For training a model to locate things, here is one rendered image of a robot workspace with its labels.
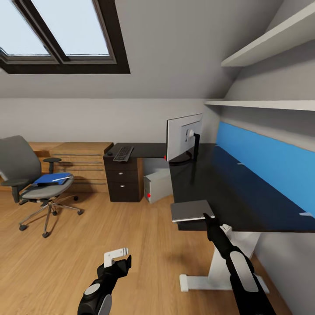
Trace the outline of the swivel chair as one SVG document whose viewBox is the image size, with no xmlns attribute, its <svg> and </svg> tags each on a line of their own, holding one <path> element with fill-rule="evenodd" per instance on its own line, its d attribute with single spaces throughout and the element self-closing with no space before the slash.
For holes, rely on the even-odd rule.
<svg viewBox="0 0 315 315">
<path fill-rule="evenodd" d="M 61 158 L 47 158 L 43 160 L 49 162 L 49 173 L 54 173 L 54 162 L 61 161 Z M 27 202 L 40 203 L 41 209 L 21 221 L 18 225 L 19 230 L 23 231 L 27 226 L 22 225 L 32 217 L 38 215 L 46 209 L 49 209 L 46 224 L 44 227 L 43 238 L 49 233 L 46 231 L 49 222 L 50 213 L 57 215 L 56 207 L 77 210 L 78 215 L 82 214 L 79 208 L 60 205 L 58 203 L 74 197 L 76 201 L 78 196 L 71 195 L 62 199 L 53 201 L 60 196 L 73 182 L 74 175 L 59 185 L 33 186 L 32 184 L 42 176 L 42 164 L 37 155 L 28 144 L 28 142 L 20 135 L 11 136 L 0 139 L 0 175 L 4 179 L 2 186 L 10 186 L 12 195 L 17 205 L 21 206 Z"/>
</svg>

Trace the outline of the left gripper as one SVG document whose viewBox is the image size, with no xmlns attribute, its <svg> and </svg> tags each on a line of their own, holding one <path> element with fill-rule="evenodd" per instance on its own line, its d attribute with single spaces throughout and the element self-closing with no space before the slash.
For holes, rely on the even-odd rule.
<svg viewBox="0 0 315 315">
<path fill-rule="evenodd" d="M 131 255 L 128 257 L 127 260 L 122 259 L 122 260 L 116 261 L 112 266 L 107 267 L 107 268 L 105 268 L 103 264 L 97 268 L 98 279 L 100 276 L 104 274 L 110 274 L 114 278 L 115 284 L 116 284 L 119 278 L 127 276 L 128 269 L 131 268 L 131 265 L 132 265 Z"/>
</svg>

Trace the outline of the monitor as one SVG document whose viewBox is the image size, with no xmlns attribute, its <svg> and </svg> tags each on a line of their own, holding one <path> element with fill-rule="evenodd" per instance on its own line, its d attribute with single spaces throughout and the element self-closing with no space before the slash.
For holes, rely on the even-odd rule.
<svg viewBox="0 0 315 315">
<path fill-rule="evenodd" d="M 197 162 L 199 155 L 199 143 L 201 135 L 203 114 L 167 120 L 166 161 L 187 152 L 191 158 L 181 162 L 169 162 L 169 164 L 183 164 L 188 161 Z M 194 159 L 188 152 L 194 147 Z"/>
</svg>

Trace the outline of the folder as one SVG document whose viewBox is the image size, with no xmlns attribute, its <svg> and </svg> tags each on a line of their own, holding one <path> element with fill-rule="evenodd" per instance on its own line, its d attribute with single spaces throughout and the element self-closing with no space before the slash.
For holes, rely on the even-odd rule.
<svg viewBox="0 0 315 315">
<path fill-rule="evenodd" d="M 70 173 L 53 173 L 41 176 L 40 179 L 35 181 L 33 186 L 48 186 L 63 184 L 70 177 Z"/>
</svg>

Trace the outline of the keyboard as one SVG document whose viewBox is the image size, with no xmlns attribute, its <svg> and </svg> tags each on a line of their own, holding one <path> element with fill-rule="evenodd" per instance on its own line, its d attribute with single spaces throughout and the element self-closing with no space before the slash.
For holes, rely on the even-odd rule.
<svg viewBox="0 0 315 315">
<path fill-rule="evenodd" d="M 128 161 L 133 148 L 134 146 L 122 147 L 114 158 L 114 161 Z"/>
</svg>

